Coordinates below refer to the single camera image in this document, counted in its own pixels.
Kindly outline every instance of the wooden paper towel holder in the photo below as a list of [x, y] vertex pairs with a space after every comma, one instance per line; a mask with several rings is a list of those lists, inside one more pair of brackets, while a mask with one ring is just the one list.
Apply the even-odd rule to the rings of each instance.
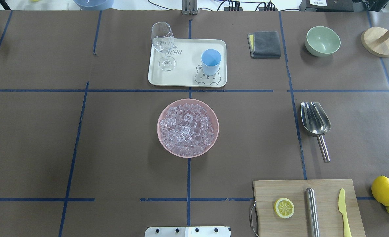
[[389, 57], [389, 30], [371, 27], [362, 33], [361, 42], [368, 52], [378, 57]]

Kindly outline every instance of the cutting board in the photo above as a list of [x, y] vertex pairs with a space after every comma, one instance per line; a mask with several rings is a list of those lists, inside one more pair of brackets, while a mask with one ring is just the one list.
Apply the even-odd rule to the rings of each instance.
[[[260, 237], [309, 237], [305, 190], [314, 189], [320, 236], [343, 237], [342, 214], [337, 208], [341, 188], [345, 189], [346, 212], [353, 237], [365, 237], [361, 214], [351, 179], [253, 181]], [[292, 217], [274, 212], [274, 202], [288, 198], [294, 203]]]

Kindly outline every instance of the folded towel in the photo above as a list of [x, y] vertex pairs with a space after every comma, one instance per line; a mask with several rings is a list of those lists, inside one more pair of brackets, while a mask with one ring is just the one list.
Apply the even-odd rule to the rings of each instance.
[[280, 58], [279, 34], [276, 31], [255, 31], [247, 36], [252, 58]]

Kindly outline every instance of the pink bowl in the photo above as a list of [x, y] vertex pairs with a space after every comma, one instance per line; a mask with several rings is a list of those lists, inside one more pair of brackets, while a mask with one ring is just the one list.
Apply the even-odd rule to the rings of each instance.
[[[175, 106], [178, 106], [178, 105], [184, 105], [185, 103], [187, 104], [199, 104], [200, 106], [202, 106], [203, 108], [205, 108], [205, 110], [207, 111], [207, 114], [209, 115], [209, 118], [210, 118], [210, 121], [212, 123], [212, 127], [214, 129], [214, 138], [213, 138], [213, 141], [212, 143], [201, 153], [201, 154], [198, 154], [198, 155], [195, 155], [195, 156], [180, 156], [180, 155], [177, 155], [175, 154], [174, 152], [172, 152], [171, 150], [169, 150], [164, 142], [162, 141], [162, 136], [161, 136], [161, 125], [159, 124], [161, 122], [161, 120], [163, 120], [165, 118], [165, 116], [167, 115], [167, 111], [169, 109], [169, 107], [175, 107]], [[177, 100], [175, 102], [172, 102], [171, 104], [169, 104], [169, 106], [167, 106], [161, 113], [161, 115], [159, 116], [159, 119], [158, 119], [158, 123], [157, 123], [157, 133], [158, 133], [158, 138], [159, 138], [159, 141], [161, 142], [162, 146], [167, 150], [169, 151], [171, 154], [175, 155], [175, 156], [179, 156], [179, 157], [182, 157], [182, 158], [193, 158], [193, 157], [198, 157], [198, 156], [201, 156], [203, 155], [204, 153], [206, 153], [208, 150], [211, 149], [211, 147], [215, 144], [215, 141], [216, 139], [218, 138], [218, 134], [219, 134], [219, 122], [218, 122], [218, 118], [215, 114], [215, 112], [213, 112], [213, 110], [209, 107], [209, 105], [203, 103], [202, 101], [200, 100], [197, 100], [197, 99], [180, 99], [180, 100]]]

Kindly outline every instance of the glass base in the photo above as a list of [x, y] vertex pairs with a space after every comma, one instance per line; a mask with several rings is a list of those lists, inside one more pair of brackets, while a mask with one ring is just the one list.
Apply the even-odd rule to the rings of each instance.
[[167, 58], [162, 57], [159, 60], [159, 68], [165, 72], [171, 71], [175, 68], [175, 59], [173, 57], [168, 56]]

